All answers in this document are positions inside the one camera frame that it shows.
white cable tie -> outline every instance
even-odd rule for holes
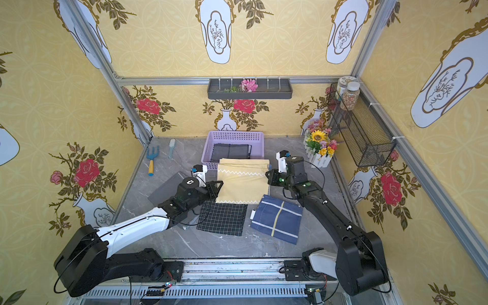
[[[405,138],[405,136],[401,136],[401,137],[391,137],[391,141],[393,142],[394,139],[398,139],[398,138]]]

jar lid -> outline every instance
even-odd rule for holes
[[[350,83],[347,84],[347,89],[349,91],[357,91],[359,90],[360,84],[357,81],[351,81]]]
[[[346,87],[348,82],[357,81],[357,80],[358,79],[355,78],[354,76],[343,76],[343,77],[339,78],[338,83],[340,86]]]

blue plaid cloth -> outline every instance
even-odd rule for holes
[[[282,241],[297,244],[303,208],[281,199],[264,195],[251,228]]]

black checkered cloth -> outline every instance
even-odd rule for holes
[[[197,229],[242,236],[246,211],[246,204],[215,203],[215,199],[207,200],[200,211]]]

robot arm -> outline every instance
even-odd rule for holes
[[[350,295],[386,283],[388,274],[378,235],[362,231],[329,202],[322,189],[307,179],[302,157],[290,157],[287,151],[282,151],[277,159],[279,169],[266,174],[268,183],[289,189],[292,197],[320,221],[338,246],[337,258],[318,249],[304,252],[305,263],[311,265],[307,269],[336,276]],[[151,248],[137,253],[116,252],[173,226],[185,219],[189,210],[217,197],[223,183],[206,183],[206,169],[197,166],[195,169],[199,178],[185,178],[175,196],[149,212],[108,227],[94,229],[86,225],[78,229],[54,263],[59,279],[72,297],[104,281],[125,276],[141,276],[146,282],[164,279],[170,265],[179,262],[163,263]],[[330,272],[331,268],[335,269],[335,274]]]
[[[280,158],[286,153],[280,152]],[[285,163],[286,171],[273,169],[266,173],[268,184],[290,190],[292,198],[310,211],[331,235],[338,247],[335,275],[344,291],[356,295],[386,283],[388,273],[378,235],[366,233],[353,224],[330,202],[316,182],[308,180],[303,157],[286,157]],[[334,275],[324,270],[330,270],[334,265],[334,256],[323,251],[305,253],[305,263],[310,263],[316,272]]]
[[[217,197],[223,183],[212,181],[200,187],[200,180],[188,177],[178,185],[176,195],[149,212],[127,221],[94,229],[79,228],[54,262],[59,279],[72,297],[96,285],[125,276],[158,281],[168,263],[151,248],[137,253],[115,254],[125,246],[155,232],[164,231],[185,219],[188,211]]]

